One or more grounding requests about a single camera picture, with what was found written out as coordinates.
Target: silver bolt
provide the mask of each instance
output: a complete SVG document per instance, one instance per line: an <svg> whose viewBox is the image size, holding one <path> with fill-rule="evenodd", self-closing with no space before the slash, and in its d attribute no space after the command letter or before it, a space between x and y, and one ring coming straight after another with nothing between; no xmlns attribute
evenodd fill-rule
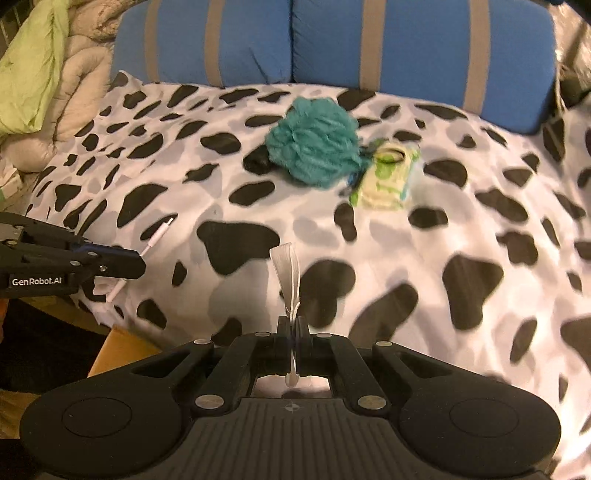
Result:
<svg viewBox="0 0 591 480"><path fill-rule="evenodd" d="M357 404L366 410L379 410L380 408L384 408L387 402L384 398L378 397L377 395L364 395L357 401Z"/></svg>
<svg viewBox="0 0 591 480"><path fill-rule="evenodd" d="M223 405L223 398L219 395L201 395L195 399L195 405L205 410L215 410Z"/></svg>

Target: green cloth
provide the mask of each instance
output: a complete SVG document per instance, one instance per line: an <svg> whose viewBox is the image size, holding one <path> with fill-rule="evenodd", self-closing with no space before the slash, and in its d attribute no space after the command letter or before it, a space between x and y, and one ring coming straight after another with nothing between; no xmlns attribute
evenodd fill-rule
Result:
<svg viewBox="0 0 591 480"><path fill-rule="evenodd" d="M0 139L38 132L60 80L69 0L41 0L0 59Z"/></svg>

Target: gray stripe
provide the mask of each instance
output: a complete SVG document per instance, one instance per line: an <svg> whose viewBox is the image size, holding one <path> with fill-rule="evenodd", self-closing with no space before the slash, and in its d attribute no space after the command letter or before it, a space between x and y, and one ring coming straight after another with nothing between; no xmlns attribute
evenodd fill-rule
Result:
<svg viewBox="0 0 591 480"><path fill-rule="evenodd" d="M484 106L491 63L491 17L488 1L469 0L470 63L463 108L477 115L482 113Z"/></svg>
<svg viewBox="0 0 591 480"><path fill-rule="evenodd" d="M386 0L364 0L359 62L359 88L362 90L379 91L385 14Z"/></svg>
<svg viewBox="0 0 591 480"><path fill-rule="evenodd" d="M144 25L144 57L150 82L159 82L158 71L158 9L162 0L150 0Z"/></svg>
<svg viewBox="0 0 591 480"><path fill-rule="evenodd" d="M205 75L209 85L223 87L219 65L220 32L225 0L209 0L207 22L205 23L204 62Z"/></svg>

